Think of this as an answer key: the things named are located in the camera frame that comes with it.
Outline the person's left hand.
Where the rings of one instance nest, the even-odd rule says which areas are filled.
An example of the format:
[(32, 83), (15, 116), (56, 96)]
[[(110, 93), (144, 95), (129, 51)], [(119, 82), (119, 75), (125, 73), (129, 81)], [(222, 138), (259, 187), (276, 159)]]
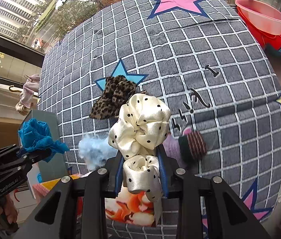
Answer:
[(9, 194), (5, 196), (5, 203), (3, 206), (0, 206), (0, 216), (2, 213), (5, 213), (9, 224), (16, 223), (18, 219), (18, 210), (15, 208), (14, 202)]

